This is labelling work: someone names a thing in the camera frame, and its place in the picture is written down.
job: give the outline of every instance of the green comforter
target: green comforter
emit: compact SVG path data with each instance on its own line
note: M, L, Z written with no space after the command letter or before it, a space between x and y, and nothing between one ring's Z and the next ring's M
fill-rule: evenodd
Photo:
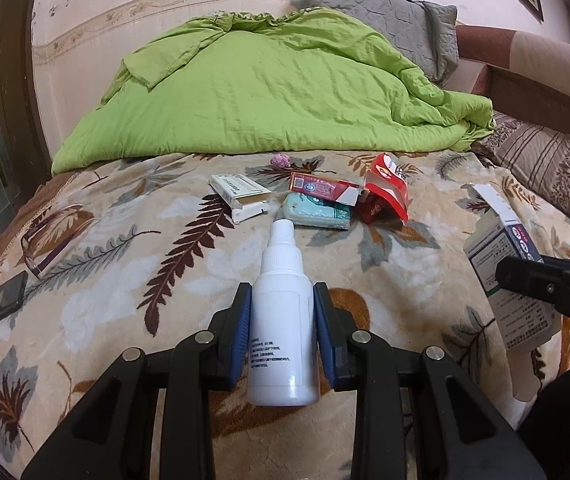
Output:
M491 129L489 99L437 88L341 12L220 14L127 56L52 172L171 152L461 151Z

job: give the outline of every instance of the bottle cap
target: bottle cap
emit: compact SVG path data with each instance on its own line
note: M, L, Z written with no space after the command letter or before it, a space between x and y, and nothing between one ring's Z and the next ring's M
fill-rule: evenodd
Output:
M291 220L276 220L271 225L270 240L262 252L260 273L272 270L303 272L303 255L296 247Z

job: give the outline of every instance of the brown sofa armrest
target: brown sofa armrest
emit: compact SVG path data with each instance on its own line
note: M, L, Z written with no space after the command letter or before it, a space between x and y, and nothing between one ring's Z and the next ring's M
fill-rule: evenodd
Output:
M570 134L570 44L530 32L458 25L461 57L490 65L494 108Z
M443 89L489 97L492 70L487 63L459 58L458 67L449 76Z

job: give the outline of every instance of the bed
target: bed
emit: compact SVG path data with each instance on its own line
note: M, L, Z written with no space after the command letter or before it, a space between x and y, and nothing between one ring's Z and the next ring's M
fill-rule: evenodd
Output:
M482 86L481 72L468 71L470 91ZM462 251L487 208L465 184L494 186L542 254L570 257L570 217L517 180L513 161L504 164L514 172L496 164L490 144L483 150L392 152L408 175L404 227L385 217L369 225L355 219L346 231L297 227L296 240L306 274L326 282L360 328L400 348L443 347L516 426L530 402L513 398L494 316ZM280 170L268 153L169 153L57 175L0 237L0 284L26 269L21 238L30 226L56 214L31 240L34 256L66 241L40 279L30 275L21 310L0 322L0 465L18 478L125 348L172 348L228 307L239 282L254 281L291 171L358 180L376 154L290 152L291 168ZM207 183L221 173L242 173L271 189L272 211L233 224ZM570 320L530 358L542 384L567 370ZM323 382L317 404L273 409L249 405L245 389L243 373L236 390L210 398L219 478L349 475L354 393L337 394ZM158 436L156 428L151 478L158 476ZM408 462L414 470L411 455Z

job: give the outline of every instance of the metal bolt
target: metal bolt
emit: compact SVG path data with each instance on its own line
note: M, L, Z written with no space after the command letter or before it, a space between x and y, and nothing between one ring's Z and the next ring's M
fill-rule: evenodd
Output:
M128 348L123 352L123 359L125 361L135 361L140 357L141 351L140 348L136 348L132 346L132 348Z
M356 330L351 335L351 338L356 343L369 343L371 341L371 334L367 330Z
M197 343L211 343L214 340L214 334L212 334L209 330L201 330L196 334L196 342Z
M440 361L445 356L445 351L440 346L430 346L425 351L427 357L434 359L434 361Z

